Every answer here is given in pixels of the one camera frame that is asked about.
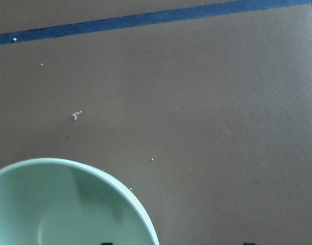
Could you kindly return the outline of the green bowl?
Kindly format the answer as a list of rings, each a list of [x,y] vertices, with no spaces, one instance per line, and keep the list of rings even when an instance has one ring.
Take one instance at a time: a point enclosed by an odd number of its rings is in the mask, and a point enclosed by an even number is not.
[[[98,168],[55,158],[0,169],[0,244],[159,244],[145,208]]]

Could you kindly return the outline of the brown paper table cover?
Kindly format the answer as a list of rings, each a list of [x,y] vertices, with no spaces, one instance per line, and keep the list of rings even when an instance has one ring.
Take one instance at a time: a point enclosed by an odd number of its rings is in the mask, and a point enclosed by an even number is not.
[[[161,244],[312,244],[312,4],[0,45],[0,169],[121,180]]]

